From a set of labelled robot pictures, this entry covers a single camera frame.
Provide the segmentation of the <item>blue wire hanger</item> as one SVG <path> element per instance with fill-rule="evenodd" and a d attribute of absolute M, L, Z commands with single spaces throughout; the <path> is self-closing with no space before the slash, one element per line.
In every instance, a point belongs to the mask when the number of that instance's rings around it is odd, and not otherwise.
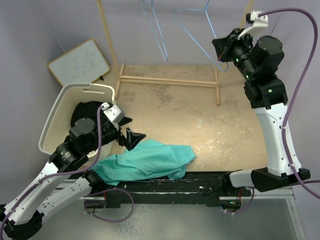
<path fill-rule="evenodd" d="M 204 56 L 221 72 L 229 69 L 228 63 L 217 60 L 212 40 L 217 39 L 215 26 L 209 14 L 210 1 L 203 1 L 198 7 L 176 7 L 172 10 L 176 22 L 190 37 Z"/>
<path fill-rule="evenodd" d="M 168 52 L 163 36 L 163 31 L 157 16 L 155 2 L 153 0 L 140 0 L 139 5 L 149 24 L 149 27 L 155 38 L 156 44 L 158 45 L 162 58 L 165 62 L 167 62 Z"/>

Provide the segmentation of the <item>teal t shirt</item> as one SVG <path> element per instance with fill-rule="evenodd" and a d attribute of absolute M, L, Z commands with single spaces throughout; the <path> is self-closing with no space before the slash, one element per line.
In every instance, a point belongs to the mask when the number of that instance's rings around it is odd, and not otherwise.
<path fill-rule="evenodd" d="M 189 145 L 163 144 L 153 139 L 140 142 L 134 149 L 113 154 L 96 163 L 94 170 L 107 185 L 161 177 L 183 178 L 187 165 L 196 159 Z"/>

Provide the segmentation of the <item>small whiteboard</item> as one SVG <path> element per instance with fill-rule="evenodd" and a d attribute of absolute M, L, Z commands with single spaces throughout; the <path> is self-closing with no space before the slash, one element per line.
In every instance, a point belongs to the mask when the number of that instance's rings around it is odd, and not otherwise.
<path fill-rule="evenodd" d="M 92 38 L 51 61 L 47 68 L 61 86 L 93 83 L 102 80 L 110 71 L 110 66 Z"/>

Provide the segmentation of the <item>wooden clothes rack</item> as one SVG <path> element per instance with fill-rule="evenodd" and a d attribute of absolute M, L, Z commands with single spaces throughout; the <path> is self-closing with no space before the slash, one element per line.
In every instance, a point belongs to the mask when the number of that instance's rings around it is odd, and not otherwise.
<path fill-rule="evenodd" d="M 203 51 L 203 53 L 205 53 L 207 55 L 208 58 L 210 58 L 210 60 L 214 63 L 213 65 L 215 67 L 213 67 L 214 69 L 214 77 L 215 77 L 215 81 L 200 81 L 200 80 L 185 80 L 185 79 L 174 79 L 174 78 L 159 78 L 159 77 L 146 77 L 146 76 L 132 76 L 132 75 L 123 75 L 124 70 L 125 70 L 125 63 L 122 63 L 122 65 L 120 66 L 119 69 L 119 64 L 117 61 L 117 56 L 116 56 L 116 51 L 115 48 L 113 46 L 113 42 L 112 42 L 112 37 L 109 31 L 109 26 L 108 26 L 108 22 L 107 22 L 107 17 L 106 17 L 106 13 L 104 11 L 104 7 L 103 7 L 103 3 L 101 0 L 96 0 L 96 5 L 98 8 L 98 12 L 100 15 L 100 19 L 102 22 L 102 26 L 103 26 L 103 30 L 104 30 L 104 34 L 106 37 L 106 41 L 111 53 L 111 59 L 113 61 L 113 65 L 114 68 L 116 70 L 117 73 L 117 82 L 116 82 L 116 87 L 115 87 L 115 93 L 114 93 L 114 97 L 118 98 L 119 92 L 120 92 L 120 87 L 121 87 L 121 83 L 135 83 L 135 84 L 155 84 L 155 85 L 173 85 L 173 86 L 183 86 L 183 87 L 204 87 L 204 88 L 214 88 L 215 89 L 215 93 L 216 93 L 216 105 L 219 106 L 220 105 L 220 83 L 219 83 L 219 75 L 218 75 L 218 69 L 220 69 L 221 72 L 225 73 L 228 69 L 228 64 L 227 64 L 227 68 L 226 70 L 222 70 L 221 67 L 218 66 L 218 64 L 209 56 L 209 54 L 202 48 L 202 46 L 195 40 L 195 38 L 190 34 L 190 32 L 186 29 L 186 27 L 183 25 L 182 22 L 180 22 L 180 19 L 177 16 L 177 13 L 184 13 L 184 12 L 203 12 L 205 13 L 206 19 L 209 23 L 209 26 L 211 28 L 212 34 L 213 36 L 216 38 L 217 35 L 215 33 L 215 30 L 213 28 L 212 25 L 212 21 L 209 17 L 208 14 L 208 8 L 209 8 L 209 3 L 210 0 L 206 1 L 206 4 L 203 8 L 174 8 L 172 10 L 172 13 L 174 15 L 175 20 L 179 23 L 179 25 L 184 29 L 184 31 L 191 37 L 191 39 L 194 41 L 194 43 L 197 44 L 197 46 L 201 49 L 201 51 Z M 168 61 L 168 52 L 166 49 L 166 45 L 164 43 L 164 38 L 163 38 L 163 34 L 162 34 L 162 29 L 161 26 L 159 24 L 158 18 L 157 18 L 157 14 L 155 12 L 155 7 L 154 7 L 154 1 L 151 0 L 150 2 L 146 1 L 146 0 L 140 0 L 139 1 L 139 5 L 142 8 L 142 11 L 144 12 L 144 15 L 148 21 L 149 24 L 151 24 L 150 19 L 148 17 L 148 15 L 146 14 L 145 8 L 143 6 L 144 3 L 147 3 L 148 5 L 151 6 L 154 18 L 155 18 L 155 22 L 160 34 L 160 42 L 157 39 L 157 35 L 155 34 L 155 31 L 152 27 L 152 25 L 150 25 L 151 30 L 153 32 L 153 35 L 155 36 L 157 45 L 160 49 L 161 55 L 163 57 L 163 59 L 166 61 Z M 239 27 L 242 28 L 245 25 L 245 21 L 246 21 L 246 13 L 251 11 L 253 5 L 255 3 L 255 0 L 248 0 L 247 5 L 244 9 L 243 15 L 241 17 L 241 21 L 239 24 Z"/>

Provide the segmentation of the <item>black t shirt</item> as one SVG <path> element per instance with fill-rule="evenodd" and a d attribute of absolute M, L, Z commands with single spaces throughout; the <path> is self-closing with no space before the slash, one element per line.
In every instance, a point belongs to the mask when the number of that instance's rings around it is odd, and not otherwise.
<path fill-rule="evenodd" d="M 72 113 L 70 127 L 84 127 L 89 130 L 97 129 L 97 111 L 102 104 L 100 101 L 80 102 Z"/>

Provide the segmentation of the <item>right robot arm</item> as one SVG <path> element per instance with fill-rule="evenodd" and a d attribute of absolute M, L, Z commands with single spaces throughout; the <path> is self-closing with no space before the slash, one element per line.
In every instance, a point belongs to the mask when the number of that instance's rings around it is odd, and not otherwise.
<path fill-rule="evenodd" d="M 282 42 L 269 35 L 253 44 L 250 34 L 235 28 L 228 36 L 213 39 L 217 59 L 232 62 L 245 79 L 244 93 L 257 116 L 267 151 L 267 166 L 251 170 L 236 170 L 225 174 L 222 190 L 228 196 L 240 188 L 255 188 L 260 192 L 287 187 L 311 178 L 303 168 L 293 145 L 289 125 L 285 123 L 288 96 L 285 84 L 276 71 L 283 60 Z"/>

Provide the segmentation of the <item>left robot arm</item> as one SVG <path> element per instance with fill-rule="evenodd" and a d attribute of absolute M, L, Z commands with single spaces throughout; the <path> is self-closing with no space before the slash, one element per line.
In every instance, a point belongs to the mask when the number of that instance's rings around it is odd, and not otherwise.
<path fill-rule="evenodd" d="M 70 203 L 101 194 L 102 178 L 90 166 L 80 167 L 89 160 L 88 153 L 100 152 L 110 142 L 134 149 L 146 135 L 130 128 L 123 135 L 121 126 L 131 121 L 129 117 L 105 124 L 90 118 L 76 121 L 33 182 L 10 203 L 0 206 L 0 233 L 14 240 L 28 240 L 48 218 Z"/>

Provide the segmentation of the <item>cream laundry basket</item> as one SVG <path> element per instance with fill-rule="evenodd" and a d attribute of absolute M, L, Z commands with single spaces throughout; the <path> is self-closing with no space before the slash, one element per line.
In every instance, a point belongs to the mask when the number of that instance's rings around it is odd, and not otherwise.
<path fill-rule="evenodd" d="M 51 155 L 56 150 L 69 134 L 76 106 L 90 101 L 115 104 L 115 90 L 96 83 L 73 83 L 61 89 L 39 138 L 38 148 L 42 153 Z"/>

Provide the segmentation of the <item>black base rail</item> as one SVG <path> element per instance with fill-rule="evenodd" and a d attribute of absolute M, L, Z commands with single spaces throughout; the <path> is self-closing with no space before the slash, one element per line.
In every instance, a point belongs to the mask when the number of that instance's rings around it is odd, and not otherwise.
<path fill-rule="evenodd" d="M 205 205 L 207 207 L 240 208 L 241 198 L 252 192 L 244 187 L 228 186 L 225 171 L 190 171 L 181 179 L 168 177 L 120 182 L 117 186 L 104 183 L 90 170 L 83 177 L 91 191 L 88 200 L 104 203 L 106 208 L 122 204 Z"/>

